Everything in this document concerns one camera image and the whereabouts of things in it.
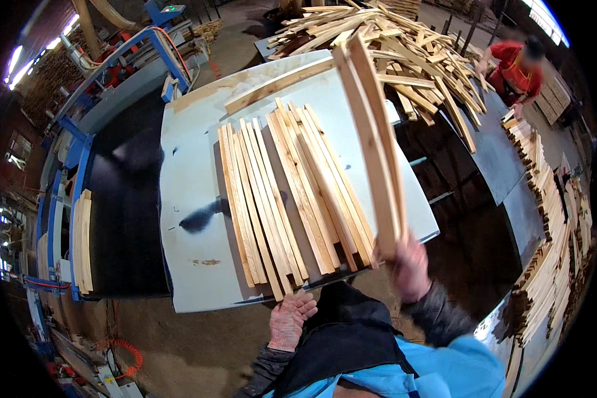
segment white tabletop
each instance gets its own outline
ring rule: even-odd
[[[265,119],[265,115],[276,107],[276,97],[280,97],[286,104],[292,101],[297,106],[306,103],[311,105],[348,173],[367,222],[375,231],[365,163],[336,69],[278,91],[232,116],[227,115],[223,106],[238,93],[329,56],[327,50],[321,50],[258,65],[192,91],[166,106],[162,122],[164,163],[159,186],[160,227],[176,312],[246,305],[272,295],[268,285],[256,285],[255,288],[247,286],[233,241],[234,231],[230,217],[221,212],[209,211],[207,224],[196,234],[186,232],[179,227],[179,223],[195,211],[212,209],[217,199],[227,197],[217,128],[233,123],[238,129],[238,121],[242,117],[248,121],[255,117],[259,120],[279,189],[290,192]],[[439,234],[438,225],[405,156],[400,153],[399,157],[406,188],[407,221],[416,238],[428,241]],[[291,194],[287,212],[310,274],[308,283],[313,285],[319,281],[324,282],[311,254]],[[348,274],[334,274],[328,276],[327,280],[344,275]]]

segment concrete floor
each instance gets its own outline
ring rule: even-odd
[[[276,4],[278,2],[274,0],[237,0],[220,8],[224,27],[211,50],[223,76],[260,63],[253,42],[272,34],[274,28],[262,19],[262,15]],[[448,12],[422,4],[420,20],[427,25],[435,25],[439,30],[447,17]],[[453,19],[451,28],[465,32],[468,25]],[[484,48],[489,38],[488,33],[476,30],[472,43]],[[195,87],[214,79],[215,72],[205,64],[200,68]],[[527,110],[527,118],[537,125],[544,142],[548,143],[545,144],[547,161],[558,165],[563,150],[573,164],[576,157],[570,134],[551,132],[548,124],[544,125],[546,121],[539,111]],[[490,218],[490,211],[486,208],[480,210],[479,217],[472,219],[471,226],[467,227],[470,237],[477,239],[479,222]],[[434,213],[437,218],[442,217],[442,209],[434,209]],[[427,245],[430,272],[445,283],[449,291],[455,292],[458,302],[475,308],[473,315],[484,316],[491,309],[490,303],[497,302],[504,292],[489,289],[493,284],[477,277],[477,269],[472,270],[470,275],[473,276],[467,280],[459,277],[461,274],[456,264],[465,261],[459,258],[460,249],[456,248],[452,228],[442,228],[443,238],[436,238]],[[499,263],[491,261],[491,256],[495,254],[492,250],[488,254],[482,251],[480,262],[498,266]],[[487,291],[485,298],[469,293],[473,284]],[[396,328],[403,331],[407,338],[421,343],[424,341],[421,331],[409,319],[399,316],[398,300],[391,293],[384,267],[359,275],[353,285],[368,296],[382,300],[390,308]],[[48,295],[45,301],[53,309],[59,324],[68,328],[70,333],[81,333],[93,341],[105,338],[107,324],[113,323],[108,300],[73,302],[70,297],[64,297],[60,302]],[[119,338],[131,342],[144,357],[144,365],[134,380],[145,394],[150,392],[156,397],[231,396],[246,383],[251,374],[250,362],[255,359],[259,346],[269,338],[271,308],[261,304],[206,313],[175,314],[170,298],[117,300],[117,303]],[[132,357],[123,352],[116,352],[116,359],[122,369],[132,364]]]

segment left hand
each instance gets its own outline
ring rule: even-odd
[[[303,333],[303,322],[316,312],[314,295],[303,289],[296,294],[287,294],[273,310],[270,316],[270,343],[274,350],[293,352]]]
[[[513,109],[515,111],[515,118],[516,119],[522,119],[522,109],[524,108],[524,105],[522,105],[522,102],[518,102],[517,104],[513,104],[510,106],[511,109]]]

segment brown floor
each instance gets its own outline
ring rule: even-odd
[[[273,29],[261,16],[276,4],[274,0],[237,0],[220,8],[224,28],[211,48],[223,76],[260,63],[253,42],[270,36]],[[421,20],[425,23],[441,29],[446,16],[445,11],[422,4]],[[456,19],[453,23],[466,26]],[[473,42],[485,46],[488,38],[488,34],[476,31]],[[195,87],[214,78],[215,73],[205,64]],[[403,146],[407,156],[414,159],[416,146],[410,143]],[[447,162],[447,159],[438,160],[440,168],[445,170],[449,167]],[[421,164],[414,170],[428,199],[443,192],[444,187],[429,164]],[[461,171],[462,177],[468,173]],[[483,189],[483,181],[476,177],[467,184],[465,196],[471,205],[463,211],[458,211],[450,198],[433,205],[442,234],[427,244],[430,274],[447,286],[453,299],[474,317],[481,318],[506,293],[519,270],[509,263],[512,254],[509,254],[508,229]],[[465,244],[485,241],[485,236],[486,241],[496,244],[487,247]],[[421,331],[409,319],[398,315],[398,300],[391,293],[384,268],[359,275],[353,285],[382,300],[389,307],[396,328],[407,338],[424,341]],[[105,338],[106,330],[114,323],[110,300],[73,302],[65,296],[60,303],[50,295],[44,300],[59,324],[70,333],[81,333],[93,341]],[[116,324],[119,338],[131,342],[143,354],[144,365],[134,380],[144,393],[172,398],[229,397],[246,383],[250,362],[269,337],[270,311],[255,304],[175,314],[169,298],[118,300]],[[132,357],[123,352],[116,352],[116,359],[122,369],[132,363]]]

